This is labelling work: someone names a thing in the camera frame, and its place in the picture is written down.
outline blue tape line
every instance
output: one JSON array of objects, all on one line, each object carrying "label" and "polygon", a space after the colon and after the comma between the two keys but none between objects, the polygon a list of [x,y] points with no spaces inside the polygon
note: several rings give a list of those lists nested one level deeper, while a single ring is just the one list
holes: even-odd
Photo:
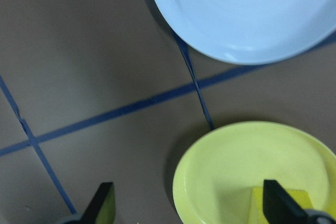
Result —
[{"label": "blue tape line", "polygon": [[94,116],[92,118],[89,118],[89,119],[71,124],[69,126],[65,126],[63,128],[60,128],[58,130],[49,132],[47,134],[37,136],[36,140],[37,140],[38,143],[48,141],[48,140],[51,140],[51,139],[69,134],[71,132],[75,132],[75,131],[93,126],[95,124],[105,122],[107,120],[114,119],[114,118],[117,118],[117,117],[122,116],[122,115],[127,115],[127,114],[130,114],[132,112],[142,110],[142,109],[148,108],[150,106],[162,103],[164,101],[168,101],[170,99],[180,97],[182,95],[191,93],[193,91],[194,91],[193,84],[192,83],[186,84],[186,85],[183,85],[179,88],[161,93],[159,95],[155,95],[155,96],[153,96],[149,99],[145,99],[145,100],[142,100],[142,101],[139,101],[139,102],[135,102],[135,103],[123,106],[121,108],[118,108],[116,110],[112,110],[110,112]]},{"label": "blue tape line", "polygon": [[[260,65],[260,66],[241,66],[241,67],[237,67],[234,69],[230,69],[226,72],[223,72],[221,74],[217,74],[213,77],[210,78],[206,78],[206,79],[201,79],[199,81],[199,87],[202,88],[206,88],[208,86],[217,84],[219,82],[223,82],[235,77],[238,77],[240,75],[244,75],[246,73],[252,72],[253,70],[257,70],[259,68],[265,67],[267,65]],[[183,96],[185,94],[191,93],[195,91],[195,87],[193,85],[193,83],[189,83],[186,85],[183,85],[179,88],[161,93],[159,95],[155,95],[151,98],[139,101],[139,102],[135,102],[126,106],[123,106],[121,108],[109,111],[107,113],[104,114],[100,114],[97,116],[94,116],[92,118],[71,124],[69,126],[65,126],[63,128],[57,129],[55,131],[40,135],[35,137],[36,141],[38,143],[41,142],[45,142],[45,141],[49,141],[52,140],[54,138],[60,137],[60,136],[64,136],[67,135],[69,133],[78,131],[78,130],[82,130],[85,129],[87,127],[96,125],[98,123],[102,123],[108,120],[112,120],[115,118],[118,118],[120,116],[123,115],[127,115],[130,114],[132,112],[135,111],[139,111],[145,108],[148,108],[150,106],[154,106],[156,104]]]},{"label": "blue tape line", "polygon": [[223,73],[220,74],[216,74],[212,77],[209,78],[204,78],[202,80],[199,81],[199,86],[201,89],[215,85],[217,83],[220,82],[224,82],[239,76],[242,76],[244,74],[247,74],[249,72],[253,72],[255,70],[261,69],[261,68],[265,68],[267,66],[273,65],[276,63],[272,63],[272,64],[264,64],[264,65],[253,65],[253,66],[240,66],[237,68],[233,68],[233,69],[229,69]]},{"label": "blue tape line", "polygon": [[[5,82],[4,82],[4,80],[2,79],[1,76],[0,76],[0,87],[3,91],[3,93],[5,94],[5,97],[6,97],[7,101],[9,102],[10,106],[12,107],[17,119],[19,120],[20,124],[22,125],[23,130],[27,134],[28,139],[29,139],[29,143],[32,145],[36,154],[38,155],[39,159],[41,160],[44,168],[47,170],[47,173],[49,174],[52,182],[56,186],[57,190],[59,191],[61,197],[63,198],[63,200],[66,203],[67,207],[69,208],[70,212],[72,214],[76,214],[77,211],[76,211],[75,207],[73,206],[70,198],[68,197],[67,193],[65,192],[61,183],[59,182],[58,178],[56,177],[56,174],[54,173],[54,171],[51,168],[49,162],[47,161],[46,156],[43,154],[41,148],[39,147],[39,145],[38,145],[33,133],[31,132],[26,120],[24,120],[23,118],[20,117],[18,106],[17,106],[12,94],[8,90],[6,84],[5,84]],[[14,146],[14,148],[19,148],[19,147],[24,148],[26,146],[22,143]]]},{"label": "blue tape line", "polygon": [[10,145],[8,147],[5,147],[5,148],[2,148],[0,150],[0,157],[5,156],[5,155],[7,155],[9,153],[12,153],[12,152],[22,150],[22,149],[27,148],[29,146],[31,146],[31,144],[28,140],[17,143],[17,144],[12,144],[12,145]]},{"label": "blue tape line", "polygon": [[198,99],[201,103],[201,106],[202,106],[202,110],[203,110],[203,113],[205,115],[205,118],[209,124],[209,127],[211,130],[214,130],[214,124],[212,122],[212,119],[210,117],[210,113],[206,107],[206,104],[205,104],[205,100],[202,96],[202,93],[201,93],[201,90],[200,90],[200,87],[198,86],[198,81],[197,81],[197,78],[196,78],[196,75],[195,75],[195,72],[194,72],[194,69],[193,69],[193,65],[192,65],[192,62],[191,62],[191,59],[189,57],[189,52],[188,52],[188,45],[186,44],[186,42],[184,42],[184,40],[182,40],[173,30],[173,36],[176,40],[176,43],[177,45],[179,46],[179,49],[181,51],[181,54],[184,58],[184,61],[188,67],[188,70],[189,70],[189,73],[191,75],[191,78],[193,79],[193,83],[195,85],[195,88],[196,88],[196,92],[197,92],[197,95],[198,95]]}]

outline sponge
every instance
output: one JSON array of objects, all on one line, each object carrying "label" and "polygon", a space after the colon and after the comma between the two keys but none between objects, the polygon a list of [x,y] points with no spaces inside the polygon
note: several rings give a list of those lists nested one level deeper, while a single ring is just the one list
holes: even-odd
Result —
[{"label": "sponge", "polygon": [[[251,205],[248,224],[268,224],[262,211],[263,191],[262,187],[253,187],[251,192]],[[286,190],[288,194],[303,208],[313,209],[309,195],[303,190]]]}]

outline yellow plate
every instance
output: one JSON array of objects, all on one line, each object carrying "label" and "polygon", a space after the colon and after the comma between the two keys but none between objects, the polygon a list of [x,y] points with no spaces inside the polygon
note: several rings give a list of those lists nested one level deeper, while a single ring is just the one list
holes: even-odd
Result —
[{"label": "yellow plate", "polygon": [[173,196],[184,224],[246,224],[251,188],[276,179],[308,192],[317,210],[336,217],[336,157],[316,138],[270,122],[214,130],[184,154]]}]

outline plate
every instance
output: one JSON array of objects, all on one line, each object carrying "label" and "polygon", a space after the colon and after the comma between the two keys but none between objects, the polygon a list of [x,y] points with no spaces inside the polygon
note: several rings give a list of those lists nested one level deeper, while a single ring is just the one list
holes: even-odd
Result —
[{"label": "plate", "polygon": [[255,65],[295,56],[336,29],[336,0],[155,0],[172,29],[214,59]]},{"label": "plate", "polygon": [[184,224],[246,224],[252,187],[276,179],[308,192],[314,209],[336,217],[336,157],[316,138],[271,122],[214,130],[180,160],[173,197]]}]

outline floor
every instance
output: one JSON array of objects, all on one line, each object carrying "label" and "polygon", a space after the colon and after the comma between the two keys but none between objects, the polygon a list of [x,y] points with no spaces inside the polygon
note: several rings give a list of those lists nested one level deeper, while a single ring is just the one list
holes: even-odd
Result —
[{"label": "floor", "polygon": [[[0,221],[52,224],[101,182],[116,224],[181,223],[171,181],[210,131],[153,0],[1,0]],[[336,34],[292,59],[244,67],[190,49],[215,127],[266,120],[336,152]]]}]

